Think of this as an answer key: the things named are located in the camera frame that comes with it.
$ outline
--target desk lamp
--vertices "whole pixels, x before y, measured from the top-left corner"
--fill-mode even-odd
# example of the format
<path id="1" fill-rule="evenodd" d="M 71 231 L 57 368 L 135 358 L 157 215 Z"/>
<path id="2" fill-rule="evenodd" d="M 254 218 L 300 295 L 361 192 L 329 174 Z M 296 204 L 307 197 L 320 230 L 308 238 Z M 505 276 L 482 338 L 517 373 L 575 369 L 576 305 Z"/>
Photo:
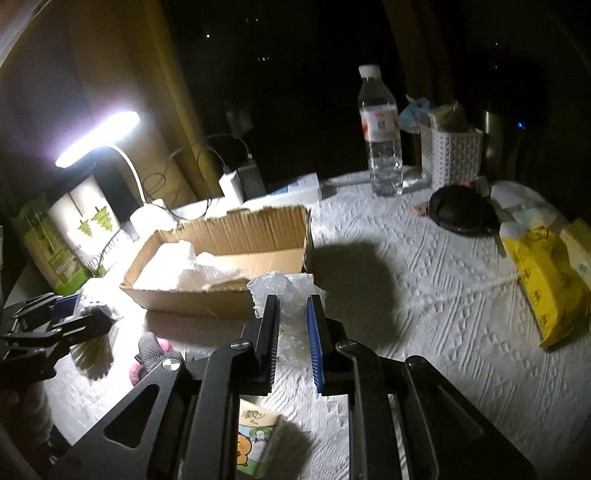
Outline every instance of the desk lamp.
<path id="1" fill-rule="evenodd" d="M 176 226 L 173 217 L 163 208 L 151 205 L 146 202 L 144 189 L 139 180 L 138 172 L 131 163 L 129 157 L 121 150 L 115 142 L 127 135 L 139 123 L 139 115 L 136 112 L 120 112 L 111 115 L 94 130 L 72 144 L 56 160 L 56 166 L 68 168 L 76 163 L 86 154 L 99 147 L 110 147 L 121 155 L 129 165 L 134 174 L 135 182 L 138 185 L 139 197 L 143 206 L 137 209 L 130 217 L 140 238 L 149 237 L 155 230 L 170 230 Z"/>

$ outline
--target white charger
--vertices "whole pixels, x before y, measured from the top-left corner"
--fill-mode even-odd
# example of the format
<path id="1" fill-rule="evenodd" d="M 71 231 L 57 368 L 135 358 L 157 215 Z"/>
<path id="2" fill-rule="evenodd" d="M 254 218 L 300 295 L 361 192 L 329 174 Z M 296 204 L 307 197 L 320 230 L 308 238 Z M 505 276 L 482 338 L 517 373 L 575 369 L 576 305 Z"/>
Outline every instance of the white charger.
<path id="1" fill-rule="evenodd" d="M 224 197 L 226 197 L 228 209 L 237 208 L 244 203 L 244 190 L 238 176 L 238 170 L 222 175 L 219 184 Z"/>

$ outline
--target bottle label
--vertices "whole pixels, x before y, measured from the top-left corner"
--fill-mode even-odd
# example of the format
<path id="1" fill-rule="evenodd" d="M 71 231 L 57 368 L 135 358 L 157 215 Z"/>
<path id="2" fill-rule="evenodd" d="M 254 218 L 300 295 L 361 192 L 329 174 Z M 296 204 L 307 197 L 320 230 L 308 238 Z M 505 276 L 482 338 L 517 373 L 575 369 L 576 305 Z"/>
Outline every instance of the bottle label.
<path id="1" fill-rule="evenodd" d="M 394 105 L 376 105 L 359 110 L 366 142 L 384 142 L 398 138 L 398 111 Z"/>

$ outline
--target cartoon printed package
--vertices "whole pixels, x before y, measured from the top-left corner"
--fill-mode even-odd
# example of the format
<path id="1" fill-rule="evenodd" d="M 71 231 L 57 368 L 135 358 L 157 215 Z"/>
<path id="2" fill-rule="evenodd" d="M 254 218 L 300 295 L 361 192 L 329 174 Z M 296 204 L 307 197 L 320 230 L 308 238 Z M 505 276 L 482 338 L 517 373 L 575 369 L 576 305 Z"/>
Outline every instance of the cartoon printed package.
<path id="1" fill-rule="evenodd" d="M 236 467 L 254 478 L 267 471 L 280 435 L 282 418 L 276 412 L 240 400 Z"/>
<path id="2" fill-rule="evenodd" d="M 540 327 L 540 346 L 562 340 L 587 315 L 591 300 L 587 285 L 569 263 L 565 244 L 544 226 L 528 231 L 505 222 L 500 235 Z"/>

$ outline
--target open cardboard box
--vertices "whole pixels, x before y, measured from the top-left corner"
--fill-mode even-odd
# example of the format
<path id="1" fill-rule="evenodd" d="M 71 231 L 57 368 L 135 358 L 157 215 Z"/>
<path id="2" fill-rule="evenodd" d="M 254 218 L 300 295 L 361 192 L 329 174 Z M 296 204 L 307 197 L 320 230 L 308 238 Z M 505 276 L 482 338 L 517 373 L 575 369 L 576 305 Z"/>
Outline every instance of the open cardboard box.
<path id="1" fill-rule="evenodd" d="M 300 273 L 313 244 L 310 215 L 302 206 L 238 210 L 224 217 L 198 219 L 171 231 L 156 231 L 139 251 L 125 274 L 121 289 L 147 310 L 181 315 L 245 320 L 254 304 L 245 280 L 213 287 L 209 291 L 136 290 L 134 282 L 164 243 L 186 240 L 195 253 L 209 252 L 230 267 L 251 271 L 250 278 L 281 270 Z"/>

